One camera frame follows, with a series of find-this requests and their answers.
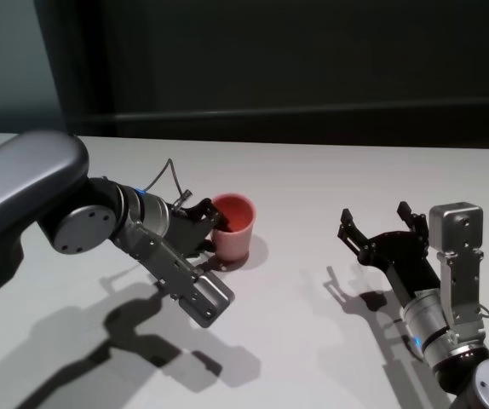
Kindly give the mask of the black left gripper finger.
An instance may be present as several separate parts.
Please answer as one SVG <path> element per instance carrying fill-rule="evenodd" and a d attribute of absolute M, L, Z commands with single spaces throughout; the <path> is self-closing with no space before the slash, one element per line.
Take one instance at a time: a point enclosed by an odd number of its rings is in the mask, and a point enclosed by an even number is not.
<path fill-rule="evenodd" d="M 223 232 L 229 231 L 229 221 L 224 213 L 214 204 L 212 199 L 204 199 L 204 217 L 210 221 L 212 230 L 220 230 Z"/>
<path fill-rule="evenodd" d="M 216 253 L 216 246 L 211 239 L 204 239 L 193 252 L 193 258 L 211 259 Z"/>

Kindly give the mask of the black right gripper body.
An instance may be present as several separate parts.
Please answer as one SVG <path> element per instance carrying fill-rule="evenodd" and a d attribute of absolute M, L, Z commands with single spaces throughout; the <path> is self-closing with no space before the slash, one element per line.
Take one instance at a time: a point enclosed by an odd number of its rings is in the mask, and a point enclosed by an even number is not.
<path fill-rule="evenodd" d="M 357 238 L 360 264 L 381 270 L 397 299 L 415 299 L 418 291 L 440 288 L 440 279 L 427 260 L 425 241 L 414 232 L 394 231 Z"/>

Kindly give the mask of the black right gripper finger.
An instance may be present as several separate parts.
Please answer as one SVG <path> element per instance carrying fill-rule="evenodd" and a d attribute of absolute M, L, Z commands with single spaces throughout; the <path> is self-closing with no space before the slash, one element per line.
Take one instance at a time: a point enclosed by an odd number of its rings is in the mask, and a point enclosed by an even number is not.
<path fill-rule="evenodd" d="M 429 247 L 429 227 L 426 216 L 424 214 L 413 213 L 410 205 L 406 201 L 400 201 L 397 208 L 397 214 L 400 219 L 406 224 L 411 232 L 413 232 L 423 243 L 425 248 Z"/>
<path fill-rule="evenodd" d="M 372 262 L 372 239 L 367 238 L 354 224 L 349 209 L 342 210 L 337 237 L 354 253 L 358 262 Z"/>

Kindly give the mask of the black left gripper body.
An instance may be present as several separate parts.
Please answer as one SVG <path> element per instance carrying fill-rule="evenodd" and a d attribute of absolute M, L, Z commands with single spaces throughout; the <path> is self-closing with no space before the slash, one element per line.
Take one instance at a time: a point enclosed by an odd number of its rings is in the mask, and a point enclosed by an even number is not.
<path fill-rule="evenodd" d="M 170 205 L 170 225 L 165 239 L 185 258 L 193 258 L 193 252 L 211 232 L 210 221 L 204 217 L 201 200 L 190 208 L 174 210 Z"/>

